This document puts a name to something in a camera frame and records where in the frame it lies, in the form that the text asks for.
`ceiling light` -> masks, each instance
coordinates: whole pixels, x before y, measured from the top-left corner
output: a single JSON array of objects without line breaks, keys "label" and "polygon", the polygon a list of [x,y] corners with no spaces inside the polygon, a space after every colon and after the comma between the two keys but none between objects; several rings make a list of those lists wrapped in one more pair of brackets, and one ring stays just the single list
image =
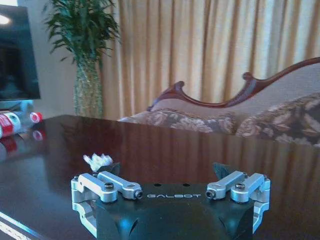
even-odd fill
[{"label": "ceiling light", "polygon": [[10,22],[10,19],[7,18],[6,16],[0,15],[0,24],[5,25]]}]

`dark glossy tabletop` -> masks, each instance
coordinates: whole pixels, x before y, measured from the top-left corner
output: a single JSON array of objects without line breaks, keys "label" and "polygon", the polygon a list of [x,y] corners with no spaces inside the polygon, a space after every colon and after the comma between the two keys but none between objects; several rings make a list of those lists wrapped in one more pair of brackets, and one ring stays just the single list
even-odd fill
[{"label": "dark glossy tabletop", "polygon": [[207,184],[217,180],[213,162],[266,174],[270,210],[254,239],[320,238],[319,148],[67,115],[34,129],[42,141],[0,161],[0,217],[44,238],[94,239],[72,210],[70,187],[92,172],[83,155],[93,153],[110,155],[121,177],[140,184]]}]

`black tv screen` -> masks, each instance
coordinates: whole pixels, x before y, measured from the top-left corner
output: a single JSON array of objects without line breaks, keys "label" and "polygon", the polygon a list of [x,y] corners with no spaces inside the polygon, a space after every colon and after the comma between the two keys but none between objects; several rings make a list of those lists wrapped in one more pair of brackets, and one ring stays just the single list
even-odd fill
[{"label": "black tv screen", "polygon": [[27,8],[0,5],[0,101],[39,98]]}]

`floral upholstery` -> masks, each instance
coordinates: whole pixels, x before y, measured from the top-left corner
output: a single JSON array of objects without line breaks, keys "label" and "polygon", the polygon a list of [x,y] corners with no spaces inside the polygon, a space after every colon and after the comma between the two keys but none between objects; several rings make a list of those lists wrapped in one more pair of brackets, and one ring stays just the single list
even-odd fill
[{"label": "floral upholstery", "polygon": [[151,112],[141,112],[134,116],[122,118],[119,121],[204,133],[225,134],[234,134],[236,126],[235,116],[232,113],[200,118],[189,113],[178,112],[169,108]]},{"label": "floral upholstery", "polygon": [[247,118],[236,135],[320,147],[320,92],[287,101]]}]

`potted plant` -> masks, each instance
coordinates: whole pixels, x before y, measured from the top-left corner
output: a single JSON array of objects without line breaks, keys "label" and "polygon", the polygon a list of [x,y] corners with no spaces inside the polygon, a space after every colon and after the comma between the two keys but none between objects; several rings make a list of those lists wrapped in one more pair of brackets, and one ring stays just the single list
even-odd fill
[{"label": "potted plant", "polygon": [[102,84],[98,63],[107,47],[106,41],[119,37],[119,26],[113,14],[106,12],[111,0],[49,0],[43,11],[49,40],[55,38],[50,53],[65,47],[73,56],[77,73],[74,84],[76,115],[102,118]]}]

